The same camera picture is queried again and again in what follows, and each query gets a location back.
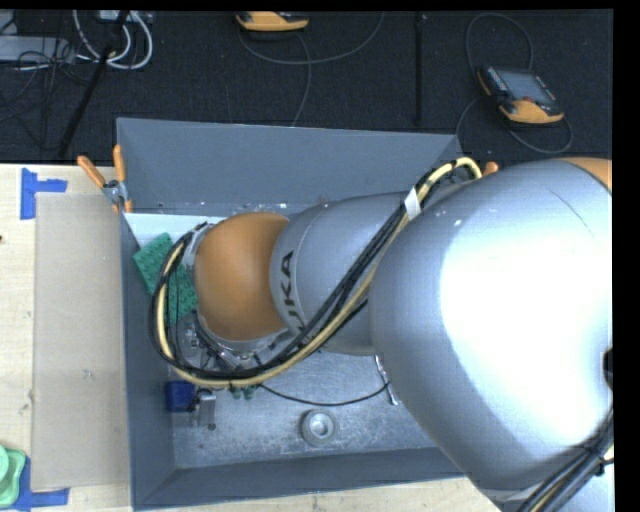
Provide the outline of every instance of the gray metal tray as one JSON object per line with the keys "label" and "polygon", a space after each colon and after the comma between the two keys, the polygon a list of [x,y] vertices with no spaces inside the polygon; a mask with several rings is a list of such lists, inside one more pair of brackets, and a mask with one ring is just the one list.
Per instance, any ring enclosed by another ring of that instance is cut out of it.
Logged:
{"label": "gray metal tray", "polygon": [[[319,202],[409,190],[428,169],[460,156],[453,135],[229,125],[119,118],[117,140],[138,213],[229,216],[294,214]],[[174,378],[148,332],[149,296],[132,260],[138,245],[124,217],[120,237],[125,316],[132,506],[148,509],[362,488],[460,476],[402,403],[384,392],[330,408],[330,443],[307,443],[302,416],[314,405],[256,390],[216,395],[215,430],[167,412]],[[268,383],[314,402],[379,389],[372,357],[320,351]]]}

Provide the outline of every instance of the blue tape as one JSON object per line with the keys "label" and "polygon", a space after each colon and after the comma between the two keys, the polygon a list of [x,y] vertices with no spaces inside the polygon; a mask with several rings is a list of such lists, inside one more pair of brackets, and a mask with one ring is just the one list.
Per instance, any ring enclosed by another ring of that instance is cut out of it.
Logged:
{"label": "blue tape", "polygon": [[65,192],[67,182],[65,180],[48,179],[38,181],[38,173],[31,172],[26,167],[22,168],[22,187],[20,197],[20,218],[33,219],[36,216],[37,192]]}
{"label": "blue tape", "polygon": [[20,475],[20,495],[9,508],[22,512],[30,512],[36,507],[55,507],[66,505],[69,501],[69,489],[58,491],[31,492],[31,459],[27,457]]}

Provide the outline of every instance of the blue object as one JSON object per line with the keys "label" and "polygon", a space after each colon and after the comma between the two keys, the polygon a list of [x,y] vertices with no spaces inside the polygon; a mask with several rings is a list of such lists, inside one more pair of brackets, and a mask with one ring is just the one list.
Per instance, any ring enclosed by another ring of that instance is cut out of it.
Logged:
{"label": "blue object", "polygon": [[29,512],[36,507],[55,507],[66,505],[69,501],[69,489],[48,492],[31,492],[31,459],[27,460],[20,475],[20,494],[10,507],[0,510],[20,510]]}
{"label": "blue object", "polygon": [[172,380],[164,386],[169,412],[189,412],[196,396],[196,386],[185,380]]}
{"label": "blue object", "polygon": [[33,219],[36,216],[36,192],[64,192],[67,182],[54,179],[38,181],[38,173],[23,167],[21,190],[20,218]]}

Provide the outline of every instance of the wooden table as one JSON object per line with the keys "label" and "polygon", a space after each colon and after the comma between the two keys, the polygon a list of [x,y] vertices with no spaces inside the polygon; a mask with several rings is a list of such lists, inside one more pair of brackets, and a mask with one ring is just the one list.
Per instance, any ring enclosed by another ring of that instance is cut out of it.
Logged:
{"label": "wooden table", "polygon": [[[30,455],[36,219],[20,220],[20,172],[67,180],[67,192],[100,195],[76,166],[0,164],[0,444]],[[107,180],[113,168],[101,167]],[[128,485],[73,487],[69,504],[51,510],[130,510]],[[211,512],[494,512],[466,478],[193,507]]]}

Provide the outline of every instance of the black device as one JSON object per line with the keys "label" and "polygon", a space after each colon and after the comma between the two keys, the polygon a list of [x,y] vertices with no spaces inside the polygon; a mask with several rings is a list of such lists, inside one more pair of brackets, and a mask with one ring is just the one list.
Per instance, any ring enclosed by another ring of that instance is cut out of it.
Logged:
{"label": "black device", "polygon": [[476,77],[511,127],[552,126],[564,118],[555,95],[533,71],[479,66]]}

